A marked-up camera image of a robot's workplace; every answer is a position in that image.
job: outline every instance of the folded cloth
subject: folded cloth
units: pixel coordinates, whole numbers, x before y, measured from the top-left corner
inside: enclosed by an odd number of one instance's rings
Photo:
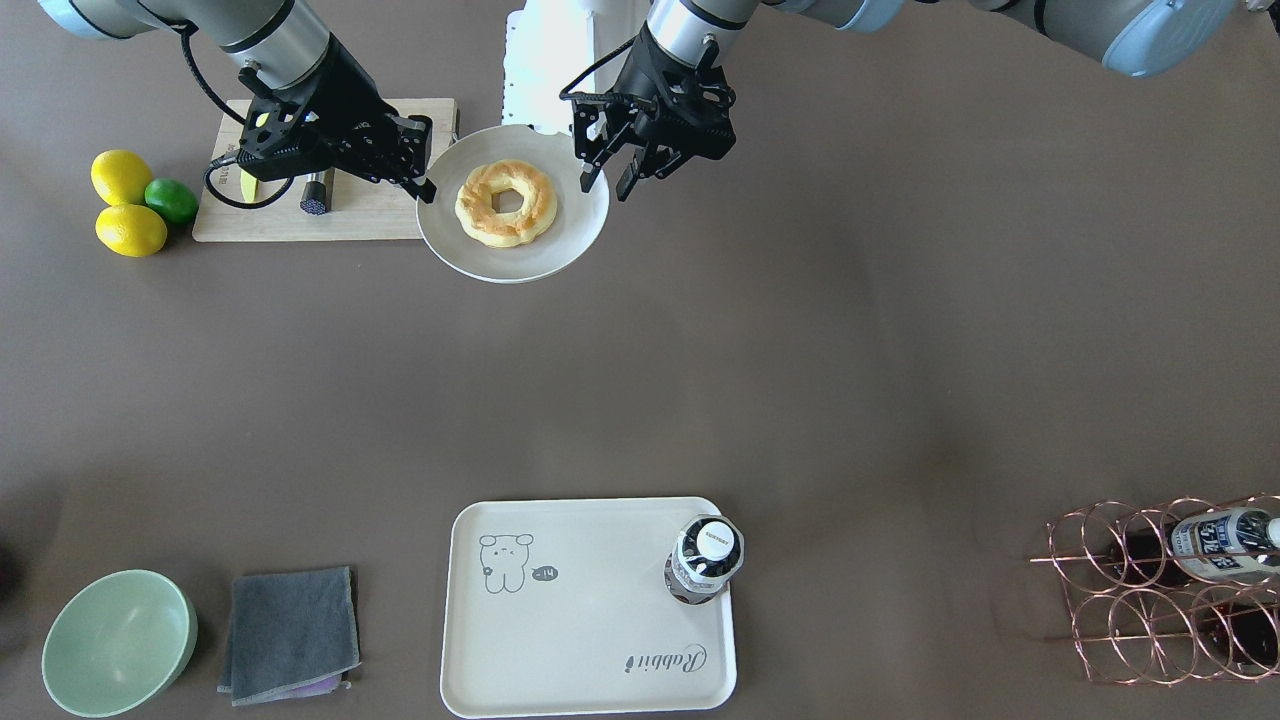
[[[218,683],[233,706],[333,692],[357,665],[351,568],[247,575],[233,583]]]

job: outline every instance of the mint green bowl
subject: mint green bowl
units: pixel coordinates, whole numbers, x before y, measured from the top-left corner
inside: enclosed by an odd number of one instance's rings
[[[63,710],[109,717],[169,687],[196,646],[187,596],[151,570],[97,579],[58,614],[45,639],[45,689]]]

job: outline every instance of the robotic arm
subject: robotic arm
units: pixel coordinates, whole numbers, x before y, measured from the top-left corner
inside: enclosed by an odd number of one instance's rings
[[[329,168],[430,202],[430,118],[402,118],[305,0],[40,0],[70,32],[127,40],[204,29],[253,92],[234,160],[261,181]]]
[[[918,0],[937,3],[937,0]],[[970,0],[1093,58],[1107,69],[1149,77],[1198,50],[1239,0]],[[905,0],[763,0],[785,13],[842,31],[876,32]],[[573,81],[573,143],[590,190],[600,168],[637,146],[617,184],[620,201],[644,178],[666,178],[692,156],[718,160],[733,146],[728,110],[736,95],[721,63],[751,18],[756,0],[654,0],[640,33]],[[1280,5],[1272,5],[1274,14]],[[630,47],[613,87],[572,92]]]

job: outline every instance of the donut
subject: donut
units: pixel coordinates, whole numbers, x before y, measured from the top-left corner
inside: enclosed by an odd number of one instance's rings
[[[511,213],[493,209],[493,197],[515,190],[524,205]],[[550,178],[524,160],[498,160],[471,170],[458,190],[453,213],[462,229],[489,247],[516,247],[532,242],[556,220],[559,204]]]

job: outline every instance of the cartoon dog illustration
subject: cartoon dog illustration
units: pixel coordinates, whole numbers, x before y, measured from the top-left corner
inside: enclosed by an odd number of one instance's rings
[[[480,566],[484,588],[492,594],[520,592],[525,587],[525,565],[534,536],[480,536]]]

